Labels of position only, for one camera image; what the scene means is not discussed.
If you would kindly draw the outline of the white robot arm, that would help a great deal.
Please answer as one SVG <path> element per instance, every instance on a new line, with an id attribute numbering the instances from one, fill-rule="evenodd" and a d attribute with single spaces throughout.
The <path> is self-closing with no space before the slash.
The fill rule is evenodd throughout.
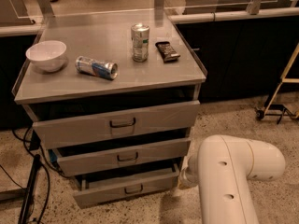
<path id="1" fill-rule="evenodd" d="M 275 180 L 285 165 L 283 154 L 272 144 L 212 135 L 188 159 L 178 186 L 199 188 L 203 224 L 259 224 L 248 182 Z"/>

